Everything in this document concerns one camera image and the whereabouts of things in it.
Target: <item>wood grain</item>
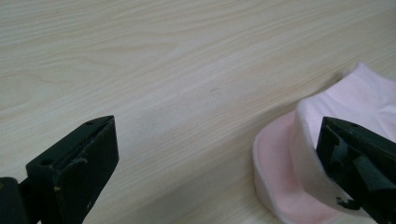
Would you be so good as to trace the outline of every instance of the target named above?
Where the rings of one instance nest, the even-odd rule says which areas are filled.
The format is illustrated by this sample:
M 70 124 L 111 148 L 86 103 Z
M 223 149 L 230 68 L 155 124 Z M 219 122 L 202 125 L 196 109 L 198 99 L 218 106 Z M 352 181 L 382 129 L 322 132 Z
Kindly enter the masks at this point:
M 113 114 L 120 163 L 84 223 L 279 223 L 255 135 L 358 62 L 395 79 L 395 24 L 393 0 L 2 1 L 0 175 Z

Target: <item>table surface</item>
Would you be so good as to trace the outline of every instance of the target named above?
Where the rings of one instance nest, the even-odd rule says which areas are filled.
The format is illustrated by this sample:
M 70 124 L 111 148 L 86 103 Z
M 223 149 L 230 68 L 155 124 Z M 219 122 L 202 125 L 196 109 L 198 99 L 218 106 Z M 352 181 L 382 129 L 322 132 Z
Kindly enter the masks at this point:
M 120 162 L 84 223 L 279 223 L 255 135 L 358 62 L 396 78 L 395 24 L 394 0 L 1 1 L 0 176 L 114 115 Z

